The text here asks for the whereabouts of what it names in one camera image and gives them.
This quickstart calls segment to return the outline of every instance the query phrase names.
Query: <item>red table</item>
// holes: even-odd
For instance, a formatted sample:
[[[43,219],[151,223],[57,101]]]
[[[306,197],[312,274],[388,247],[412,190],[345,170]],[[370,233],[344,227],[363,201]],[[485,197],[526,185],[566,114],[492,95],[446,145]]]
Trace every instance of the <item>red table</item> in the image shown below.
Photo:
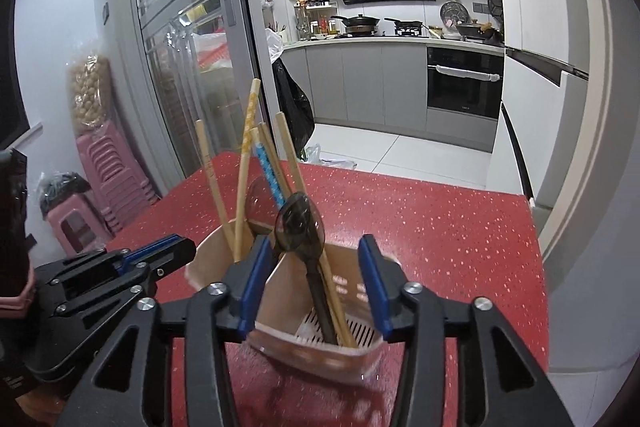
[[[235,213],[239,157],[213,160],[230,214]],[[548,365],[547,301],[542,259],[527,201],[521,196],[451,187],[367,172],[302,166],[322,213],[326,240],[356,247],[373,233],[383,253],[410,280],[438,295],[498,304],[544,369]],[[252,162],[249,180],[260,173]],[[204,172],[174,188],[108,247],[137,248],[169,233],[199,244],[220,220]],[[161,302],[193,294],[182,270],[159,283]],[[182,341],[174,347],[174,426],[186,425]],[[337,385],[272,363],[248,346],[227,349],[243,427],[386,426],[393,409],[402,346],[386,346],[378,370],[359,387]],[[447,343],[445,422],[456,421],[455,344]]]

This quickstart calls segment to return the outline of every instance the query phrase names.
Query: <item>white tile floor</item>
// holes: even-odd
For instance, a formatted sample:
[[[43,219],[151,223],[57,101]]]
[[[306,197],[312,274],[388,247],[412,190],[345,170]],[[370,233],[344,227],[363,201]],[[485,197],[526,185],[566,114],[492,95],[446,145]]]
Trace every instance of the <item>white tile floor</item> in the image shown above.
[[[308,146],[316,143],[321,158],[353,160],[358,171],[477,189],[484,188],[491,158],[465,147],[318,123]]]

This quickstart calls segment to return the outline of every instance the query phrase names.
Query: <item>oven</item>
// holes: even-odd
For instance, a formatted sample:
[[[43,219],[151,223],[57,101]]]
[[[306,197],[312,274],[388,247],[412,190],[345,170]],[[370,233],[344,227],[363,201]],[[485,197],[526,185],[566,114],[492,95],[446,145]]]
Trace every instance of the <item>oven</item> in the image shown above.
[[[427,106],[498,120],[504,57],[428,48]]]

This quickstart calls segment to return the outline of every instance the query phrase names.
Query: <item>dark window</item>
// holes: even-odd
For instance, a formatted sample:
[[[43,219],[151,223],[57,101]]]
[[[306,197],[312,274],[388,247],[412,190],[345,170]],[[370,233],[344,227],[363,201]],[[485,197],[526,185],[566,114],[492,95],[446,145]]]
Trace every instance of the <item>dark window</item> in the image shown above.
[[[29,130],[14,51],[15,0],[0,0],[0,150]]]

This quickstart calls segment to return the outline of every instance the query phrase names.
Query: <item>screw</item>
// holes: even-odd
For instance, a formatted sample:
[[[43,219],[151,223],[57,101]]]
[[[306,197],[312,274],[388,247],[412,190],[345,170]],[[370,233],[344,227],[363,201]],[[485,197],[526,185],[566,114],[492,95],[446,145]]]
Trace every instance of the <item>screw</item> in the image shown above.
[[[138,309],[143,312],[150,310],[155,305],[156,305],[156,301],[154,301],[151,297],[143,297],[136,304]]]
[[[494,303],[492,303],[488,298],[486,297],[478,297],[475,301],[474,301],[474,306],[476,308],[478,308],[479,310],[482,310],[483,312],[489,311],[491,308],[494,307]]]
[[[403,287],[404,291],[416,295],[422,291],[422,285],[419,282],[408,282]]]
[[[222,295],[226,292],[226,284],[223,282],[214,282],[207,287],[209,295]]]

